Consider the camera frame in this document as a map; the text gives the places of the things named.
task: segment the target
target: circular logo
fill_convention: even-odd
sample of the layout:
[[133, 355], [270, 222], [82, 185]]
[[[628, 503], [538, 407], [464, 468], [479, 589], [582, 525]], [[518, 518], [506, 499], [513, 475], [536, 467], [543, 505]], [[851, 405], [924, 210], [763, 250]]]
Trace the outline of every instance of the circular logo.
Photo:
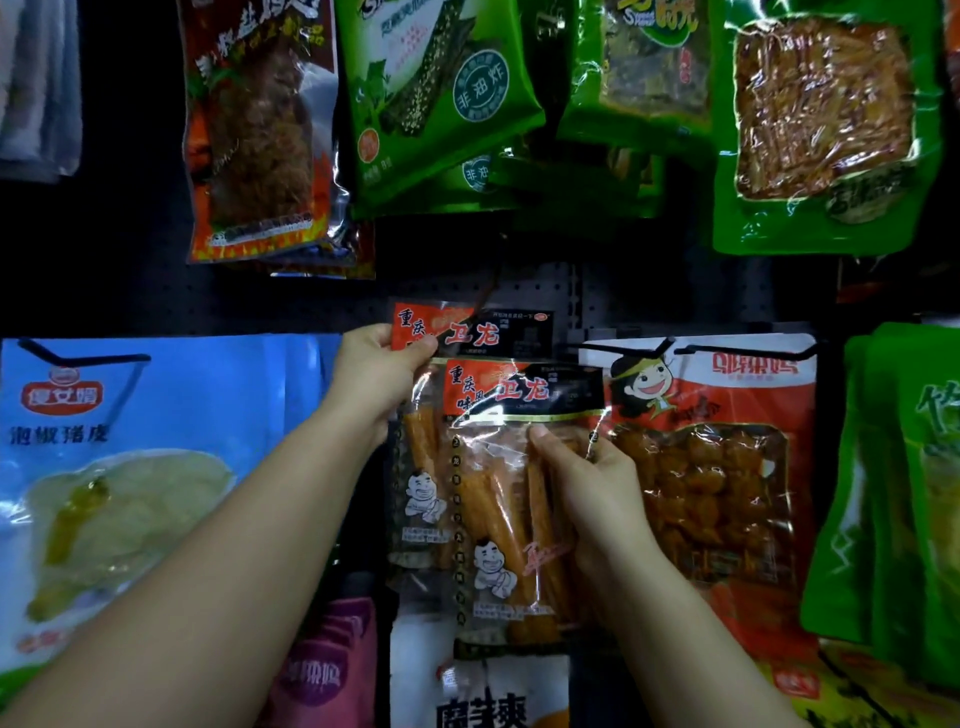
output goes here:
[[357, 139], [357, 154], [360, 161], [370, 164], [380, 154], [380, 134], [376, 129], [365, 129]]
[[493, 116], [510, 88], [510, 68], [496, 51], [477, 51], [457, 71], [453, 81], [453, 105], [467, 121], [486, 121]]
[[468, 159], [460, 168], [464, 172], [464, 180], [474, 192], [489, 192], [487, 176], [490, 174], [490, 155], [481, 155]]

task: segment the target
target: snack package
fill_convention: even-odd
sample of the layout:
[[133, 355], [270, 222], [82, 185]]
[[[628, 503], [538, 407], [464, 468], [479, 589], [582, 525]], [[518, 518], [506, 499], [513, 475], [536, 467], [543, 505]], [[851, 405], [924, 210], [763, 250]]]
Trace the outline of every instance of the snack package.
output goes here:
[[396, 619], [390, 636], [393, 728], [568, 728], [565, 655], [454, 661], [456, 628], [450, 616]]
[[874, 586], [874, 526], [860, 442], [861, 380], [869, 344], [869, 336], [847, 342], [847, 417], [836, 495], [817, 537], [800, 612], [810, 632], [857, 643], [870, 641]]
[[0, 705], [316, 408], [339, 338], [3, 342]]
[[908, 681], [903, 670], [874, 657], [863, 644], [822, 640], [823, 654], [834, 669], [863, 688], [900, 725], [952, 728], [960, 725], [960, 702]]
[[708, 0], [578, 0], [573, 23], [558, 136], [703, 165], [712, 152]]
[[474, 315], [465, 303], [394, 303], [391, 348], [432, 334], [440, 346], [400, 410], [393, 438], [388, 560], [405, 569], [450, 569], [453, 508], [446, 462], [444, 367], [451, 355], [546, 358], [553, 351], [553, 314], [489, 307]]
[[611, 436], [636, 462], [660, 547], [755, 656], [800, 632], [817, 367], [801, 353], [813, 343], [769, 333], [580, 350], [608, 377]]
[[372, 728], [376, 612], [369, 597], [308, 613], [255, 728]]
[[562, 631], [584, 618], [576, 534], [528, 430], [544, 423], [587, 457], [585, 426], [595, 432], [603, 422], [602, 372], [450, 359], [444, 414], [458, 524], [458, 656], [559, 649]]
[[361, 214], [543, 124], [516, 0], [336, 5]]
[[326, 235], [337, 100], [330, 2], [180, 3], [196, 215], [189, 262], [259, 257]]
[[909, 245], [941, 156], [935, 7], [711, 0], [710, 12], [713, 247]]
[[960, 106], [960, 2], [944, 0], [944, 30], [947, 41], [947, 71], [953, 100]]
[[491, 160], [486, 154], [456, 164], [395, 198], [379, 214], [487, 212], [518, 207], [513, 190], [490, 184]]

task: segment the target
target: dried tofu strip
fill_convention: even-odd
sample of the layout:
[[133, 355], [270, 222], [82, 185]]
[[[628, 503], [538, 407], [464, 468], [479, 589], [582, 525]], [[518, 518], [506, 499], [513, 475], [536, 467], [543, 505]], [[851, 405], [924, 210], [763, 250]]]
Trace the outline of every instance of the dried tofu strip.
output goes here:
[[756, 23], [737, 37], [735, 81], [744, 197], [816, 195], [910, 153], [914, 88], [893, 26]]

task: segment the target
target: hand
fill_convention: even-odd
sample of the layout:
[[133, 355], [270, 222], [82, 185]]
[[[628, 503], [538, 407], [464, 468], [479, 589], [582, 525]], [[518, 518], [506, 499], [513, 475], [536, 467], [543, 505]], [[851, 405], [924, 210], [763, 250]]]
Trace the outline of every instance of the hand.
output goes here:
[[530, 428], [530, 441], [553, 471], [566, 513], [577, 527], [576, 558], [584, 574], [593, 577], [601, 566], [617, 570], [626, 561], [660, 555], [643, 509], [636, 465], [628, 455], [601, 437], [593, 444], [594, 462], [589, 462], [543, 425]]
[[410, 397], [414, 372], [437, 350], [424, 336], [401, 352], [390, 350], [390, 325], [374, 324], [344, 334], [323, 410], [334, 420], [371, 434], [371, 449], [387, 439], [387, 420]]

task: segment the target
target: brand logo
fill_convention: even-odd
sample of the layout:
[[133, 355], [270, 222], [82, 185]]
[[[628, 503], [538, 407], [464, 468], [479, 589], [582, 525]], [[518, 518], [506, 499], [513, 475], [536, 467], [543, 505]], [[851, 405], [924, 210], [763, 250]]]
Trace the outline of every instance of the brand logo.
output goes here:
[[48, 378], [29, 382], [20, 393], [20, 403], [38, 415], [82, 415], [104, 400], [104, 385], [99, 381], [81, 381], [78, 369], [53, 367]]
[[280, 673], [280, 685], [303, 705], [320, 706], [339, 694], [347, 682], [348, 654], [332, 645], [296, 643]]

